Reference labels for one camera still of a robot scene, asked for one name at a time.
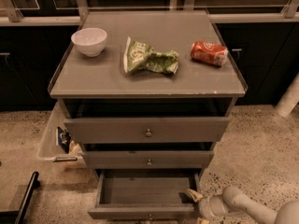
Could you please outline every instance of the red soda can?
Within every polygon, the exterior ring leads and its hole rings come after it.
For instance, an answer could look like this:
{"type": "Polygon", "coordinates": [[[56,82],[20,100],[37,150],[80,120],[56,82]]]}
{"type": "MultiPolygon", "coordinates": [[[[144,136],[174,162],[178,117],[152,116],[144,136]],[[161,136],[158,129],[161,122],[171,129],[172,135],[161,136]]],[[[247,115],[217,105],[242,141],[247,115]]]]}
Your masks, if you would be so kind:
{"type": "Polygon", "coordinates": [[[226,47],[204,41],[196,41],[192,45],[191,57],[203,63],[223,66],[228,50],[226,47]]]}

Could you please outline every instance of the white bowl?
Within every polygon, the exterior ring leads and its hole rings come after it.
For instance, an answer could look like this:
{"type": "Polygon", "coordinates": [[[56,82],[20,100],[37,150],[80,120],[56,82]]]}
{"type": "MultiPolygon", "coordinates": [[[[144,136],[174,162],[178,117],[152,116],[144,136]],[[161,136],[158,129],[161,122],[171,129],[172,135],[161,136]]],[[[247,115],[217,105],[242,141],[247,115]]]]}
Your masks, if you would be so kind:
{"type": "Polygon", "coordinates": [[[105,48],[107,33],[100,28],[84,28],[75,32],[71,40],[78,51],[94,57],[101,54],[105,48]]]}

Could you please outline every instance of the black metal stand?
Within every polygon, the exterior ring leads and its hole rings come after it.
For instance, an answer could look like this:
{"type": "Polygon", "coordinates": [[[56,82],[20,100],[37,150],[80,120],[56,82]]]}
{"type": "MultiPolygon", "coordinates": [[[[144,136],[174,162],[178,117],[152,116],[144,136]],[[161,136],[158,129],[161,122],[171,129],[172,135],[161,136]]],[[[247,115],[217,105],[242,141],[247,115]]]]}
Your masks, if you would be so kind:
{"type": "Polygon", "coordinates": [[[12,211],[5,211],[0,212],[0,223],[15,223],[15,224],[22,224],[22,221],[25,217],[27,207],[31,200],[32,193],[35,188],[40,186],[38,179],[38,172],[34,172],[31,176],[29,184],[27,186],[26,192],[24,197],[21,201],[21,206],[19,210],[12,210],[12,211]]]}

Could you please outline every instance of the robotic hand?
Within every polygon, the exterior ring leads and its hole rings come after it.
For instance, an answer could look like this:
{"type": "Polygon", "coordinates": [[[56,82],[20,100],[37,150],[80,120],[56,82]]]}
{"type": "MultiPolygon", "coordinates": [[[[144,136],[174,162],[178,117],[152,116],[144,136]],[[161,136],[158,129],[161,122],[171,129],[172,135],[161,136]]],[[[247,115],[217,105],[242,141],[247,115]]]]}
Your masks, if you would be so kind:
{"type": "Polygon", "coordinates": [[[254,202],[242,190],[227,187],[222,195],[204,197],[197,191],[187,190],[192,199],[199,203],[203,216],[202,224],[213,217],[246,217],[250,216],[259,224],[298,224],[299,201],[284,204],[278,212],[254,202]]]}

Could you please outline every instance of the dresser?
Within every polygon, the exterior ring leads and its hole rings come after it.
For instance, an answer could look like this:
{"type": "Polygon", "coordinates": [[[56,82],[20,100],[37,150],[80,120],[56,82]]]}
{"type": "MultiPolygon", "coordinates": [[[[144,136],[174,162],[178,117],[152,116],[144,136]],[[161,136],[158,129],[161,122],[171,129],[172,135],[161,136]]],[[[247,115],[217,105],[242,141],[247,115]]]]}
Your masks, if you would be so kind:
{"type": "Polygon", "coordinates": [[[221,43],[205,11],[91,12],[83,24],[107,31],[94,58],[70,48],[50,83],[64,125],[98,179],[89,214],[102,219],[198,217],[186,189],[214,156],[247,86],[229,56],[223,67],[190,57],[192,43],[221,43]],[[123,69],[127,37],[179,54],[173,76],[123,69]]]}

